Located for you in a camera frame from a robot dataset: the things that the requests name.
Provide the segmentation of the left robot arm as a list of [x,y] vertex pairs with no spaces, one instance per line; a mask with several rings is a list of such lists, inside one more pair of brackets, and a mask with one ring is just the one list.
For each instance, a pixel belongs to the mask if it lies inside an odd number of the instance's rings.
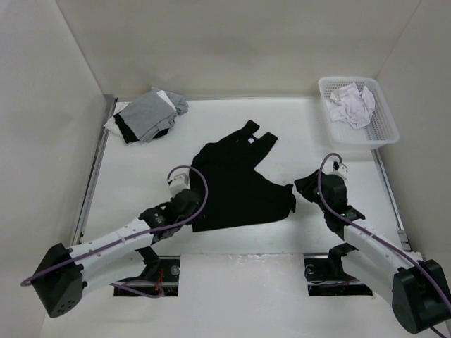
[[155,278],[160,258],[152,245],[190,223],[205,203],[198,193],[184,189],[103,237],[69,248],[53,245],[30,280],[47,315],[66,314],[100,287],[124,287],[129,281]]

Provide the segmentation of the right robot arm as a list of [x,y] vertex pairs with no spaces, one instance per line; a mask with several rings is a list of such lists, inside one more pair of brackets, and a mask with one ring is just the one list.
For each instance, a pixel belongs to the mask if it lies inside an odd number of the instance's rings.
[[411,334],[450,319],[450,288],[441,266],[401,250],[366,226],[364,214],[348,203],[340,176],[316,170],[295,180],[295,187],[321,209],[328,229],[344,241],[328,253],[332,277],[363,282],[390,304],[398,323]]

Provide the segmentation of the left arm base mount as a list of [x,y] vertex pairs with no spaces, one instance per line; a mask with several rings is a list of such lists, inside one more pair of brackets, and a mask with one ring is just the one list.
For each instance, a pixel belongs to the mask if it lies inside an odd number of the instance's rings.
[[123,284],[126,289],[115,286],[113,297],[177,297],[180,279],[180,256],[160,256],[155,269]]

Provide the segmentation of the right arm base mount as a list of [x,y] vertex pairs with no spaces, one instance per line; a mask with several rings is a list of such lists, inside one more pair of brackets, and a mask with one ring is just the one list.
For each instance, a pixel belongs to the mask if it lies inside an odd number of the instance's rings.
[[334,271],[327,255],[304,255],[304,277],[310,296],[373,296],[355,277]]

